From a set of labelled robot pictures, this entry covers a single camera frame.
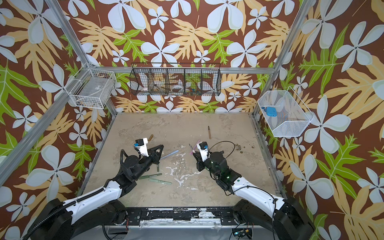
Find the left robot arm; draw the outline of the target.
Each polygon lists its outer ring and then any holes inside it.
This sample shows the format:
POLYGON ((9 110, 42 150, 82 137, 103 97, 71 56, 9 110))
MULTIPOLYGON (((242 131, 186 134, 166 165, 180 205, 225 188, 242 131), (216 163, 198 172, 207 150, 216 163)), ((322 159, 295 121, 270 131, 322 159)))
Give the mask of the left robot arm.
POLYGON ((137 180, 151 165, 159 164, 164 145, 148 150, 148 156, 128 156, 120 153, 118 174, 106 183, 80 197, 48 203, 24 235, 25 240, 70 240, 71 238, 103 224, 122 223, 127 208, 119 198, 127 195, 137 185, 137 180))

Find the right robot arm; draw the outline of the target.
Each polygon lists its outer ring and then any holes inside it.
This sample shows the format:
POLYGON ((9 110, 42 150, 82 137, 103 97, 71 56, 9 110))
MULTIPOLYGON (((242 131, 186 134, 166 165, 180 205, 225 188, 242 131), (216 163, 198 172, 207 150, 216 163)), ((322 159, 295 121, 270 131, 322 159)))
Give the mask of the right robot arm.
POLYGON ((198 171, 208 170, 219 187, 241 200, 234 206, 234 218, 240 225, 261 226, 272 232, 275 240, 308 240, 315 225, 300 203, 284 199, 253 185, 230 169, 223 152, 194 152, 198 171))

